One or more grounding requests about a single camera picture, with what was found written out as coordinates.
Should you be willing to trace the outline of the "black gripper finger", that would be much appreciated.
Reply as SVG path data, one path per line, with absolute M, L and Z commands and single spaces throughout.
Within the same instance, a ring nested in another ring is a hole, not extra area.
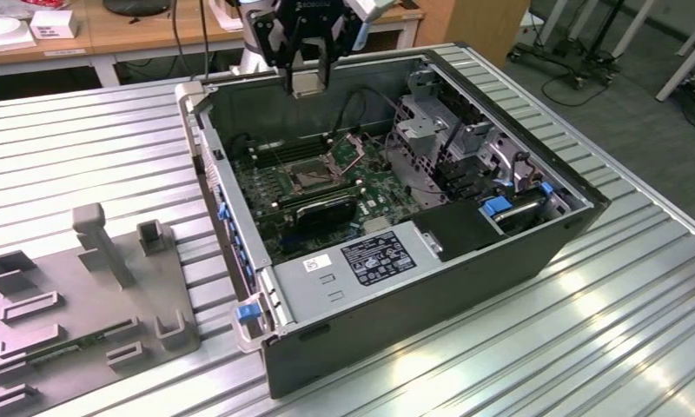
M 287 94 L 294 93 L 294 62 L 303 41 L 303 24 L 296 14 L 251 13 L 251 29 L 268 66 L 278 69 Z
M 328 21 L 320 27 L 319 78 L 322 83 L 330 82 L 333 65 L 339 58 L 351 54 L 362 25 L 363 22 L 355 11 L 345 10 L 334 22 Z

